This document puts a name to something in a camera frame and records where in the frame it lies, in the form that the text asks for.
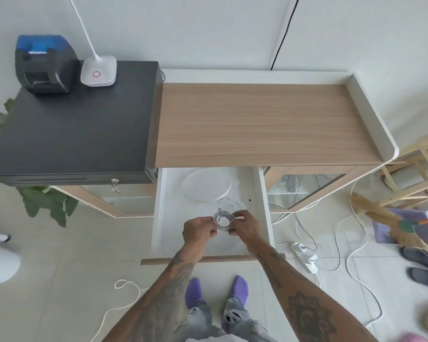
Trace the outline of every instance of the ripped jeans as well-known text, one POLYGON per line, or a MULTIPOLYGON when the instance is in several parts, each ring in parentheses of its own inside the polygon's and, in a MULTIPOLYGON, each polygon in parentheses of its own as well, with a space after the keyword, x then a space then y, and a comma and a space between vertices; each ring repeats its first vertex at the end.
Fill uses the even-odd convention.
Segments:
POLYGON ((222 328, 212 325, 211 308, 200 300, 189 310, 187 317, 176 327, 172 342, 185 342, 189 338, 201 340, 232 334, 248 342, 277 342, 268 331, 244 308, 241 300, 231 297, 227 300, 222 315, 222 328))

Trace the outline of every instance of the power strip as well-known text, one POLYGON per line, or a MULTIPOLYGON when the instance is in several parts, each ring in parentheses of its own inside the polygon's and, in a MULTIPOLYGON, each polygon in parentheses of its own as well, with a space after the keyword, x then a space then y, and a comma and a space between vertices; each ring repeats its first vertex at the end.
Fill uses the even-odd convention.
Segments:
POLYGON ((300 262, 303 263, 303 265, 306 267, 306 269, 312 273, 317 273, 317 266, 314 264, 314 262, 318 259, 315 254, 313 254, 311 257, 309 257, 308 253, 306 252, 306 246, 304 246, 302 243, 298 242, 291 242, 290 248, 292 249, 293 253, 297 256, 297 258, 300 260, 300 262))

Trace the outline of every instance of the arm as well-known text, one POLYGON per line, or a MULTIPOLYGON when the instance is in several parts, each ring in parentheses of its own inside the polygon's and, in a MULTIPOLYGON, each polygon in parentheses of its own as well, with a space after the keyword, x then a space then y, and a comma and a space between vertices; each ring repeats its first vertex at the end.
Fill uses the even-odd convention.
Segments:
POLYGON ((274 294, 300 342, 374 342, 375 337, 353 315, 309 281, 260 235, 247 210, 235 212, 234 230, 265 270, 274 294))
POLYGON ((184 246, 103 342, 170 341, 192 270, 207 242, 216 235, 212 217, 187 221, 183 231, 184 246))

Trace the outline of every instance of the white wall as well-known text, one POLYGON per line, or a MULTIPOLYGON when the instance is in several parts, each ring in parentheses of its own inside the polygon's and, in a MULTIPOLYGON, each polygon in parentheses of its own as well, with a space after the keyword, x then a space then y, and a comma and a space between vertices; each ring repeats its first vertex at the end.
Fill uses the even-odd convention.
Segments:
MULTIPOLYGON (((75 0, 99 54, 163 68, 269 69, 295 0, 75 0)), ((68 0, 0 0, 0 111, 19 34, 90 55, 68 0)), ((300 0, 275 66, 359 73, 403 146, 428 133, 428 0, 300 0)))

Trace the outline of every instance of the person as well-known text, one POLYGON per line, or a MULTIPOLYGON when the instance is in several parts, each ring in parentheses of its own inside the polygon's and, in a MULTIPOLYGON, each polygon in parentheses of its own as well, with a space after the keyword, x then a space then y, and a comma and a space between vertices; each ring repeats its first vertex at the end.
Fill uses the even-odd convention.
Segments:
MULTIPOLYGON (((237 235, 265 271, 300 342, 371 342, 374 336, 345 308, 293 268, 260 235, 247 210, 235 212, 230 235, 237 235)), ((247 283, 237 276, 227 300, 222 328, 212 325, 198 279, 190 280, 206 244, 217 235, 212 217, 184 224, 184 245, 157 281, 119 320, 103 342, 274 342, 244 308, 247 283), (185 296, 189 315, 176 327, 185 296)))

